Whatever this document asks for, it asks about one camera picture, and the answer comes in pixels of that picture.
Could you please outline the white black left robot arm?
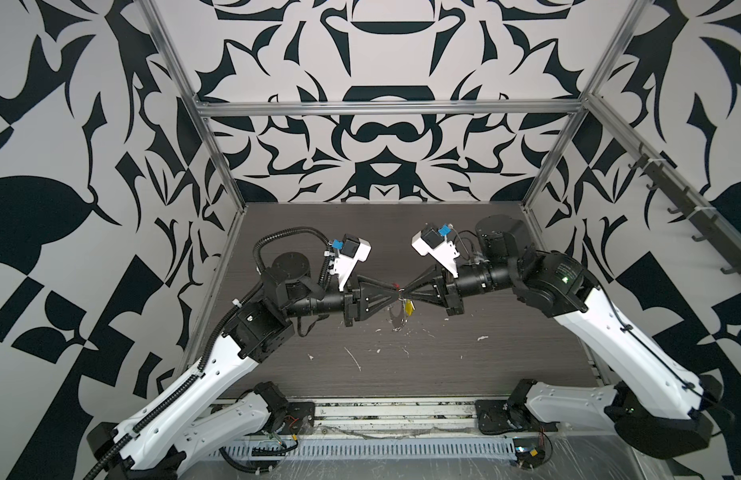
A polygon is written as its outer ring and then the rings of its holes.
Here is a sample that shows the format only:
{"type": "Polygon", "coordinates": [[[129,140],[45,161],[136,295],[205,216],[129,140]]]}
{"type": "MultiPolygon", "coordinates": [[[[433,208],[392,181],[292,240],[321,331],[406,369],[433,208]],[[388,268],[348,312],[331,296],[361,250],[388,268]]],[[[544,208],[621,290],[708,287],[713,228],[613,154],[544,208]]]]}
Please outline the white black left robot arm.
{"type": "Polygon", "coordinates": [[[308,258],[288,252],[262,268],[254,289],[220,320],[196,363],[144,409],[119,424],[102,422],[88,434],[96,464],[86,478],[178,479],[234,436],[280,430],[290,404],[270,382],[210,416],[204,412],[298,334],[302,318],[340,313],[352,324],[400,297],[393,284],[362,275],[350,287],[354,259],[329,253],[324,264],[328,269],[314,278],[308,258]]]}

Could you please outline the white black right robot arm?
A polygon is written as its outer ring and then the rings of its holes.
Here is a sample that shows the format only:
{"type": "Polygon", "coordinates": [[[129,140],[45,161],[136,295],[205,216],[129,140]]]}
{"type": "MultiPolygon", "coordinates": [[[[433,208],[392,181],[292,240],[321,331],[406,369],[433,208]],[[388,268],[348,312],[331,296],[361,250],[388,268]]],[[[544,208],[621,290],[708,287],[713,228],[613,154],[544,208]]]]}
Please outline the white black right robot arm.
{"type": "Polygon", "coordinates": [[[616,433],[632,448],[657,459],[704,450],[714,436],[706,411],[722,385],[698,376],[668,356],[614,304],[601,282],[560,251],[542,251],[521,220],[482,219],[479,250],[462,259],[460,235],[449,224],[427,224],[412,238],[418,254],[436,266],[403,288],[404,298],[441,306],[450,316],[467,297],[510,290],[576,335],[618,377],[598,388],[564,387],[524,379],[505,405],[502,432],[568,423],[616,433]]]}

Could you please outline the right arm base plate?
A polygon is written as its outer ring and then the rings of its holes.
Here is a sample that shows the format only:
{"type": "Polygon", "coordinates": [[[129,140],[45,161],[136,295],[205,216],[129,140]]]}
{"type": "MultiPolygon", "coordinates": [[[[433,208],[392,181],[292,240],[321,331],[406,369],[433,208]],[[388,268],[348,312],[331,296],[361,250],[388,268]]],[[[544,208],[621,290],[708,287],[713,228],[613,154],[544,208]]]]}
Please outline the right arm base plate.
{"type": "Polygon", "coordinates": [[[537,431],[538,421],[524,404],[510,400],[475,402],[478,430],[484,435],[537,431]]]}

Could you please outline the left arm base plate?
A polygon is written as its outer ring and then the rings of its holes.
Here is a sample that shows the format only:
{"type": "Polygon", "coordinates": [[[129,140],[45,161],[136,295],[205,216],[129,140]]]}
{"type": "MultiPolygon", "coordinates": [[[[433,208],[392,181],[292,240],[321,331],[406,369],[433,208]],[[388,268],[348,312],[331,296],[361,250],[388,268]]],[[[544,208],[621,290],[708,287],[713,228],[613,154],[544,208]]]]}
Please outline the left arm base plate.
{"type": "Polygon", "coordinates": [[[276,433],[296,436],[310,434],[314,430],[315,419],[316,403],[312,401],[290,402],[276,433]]]}

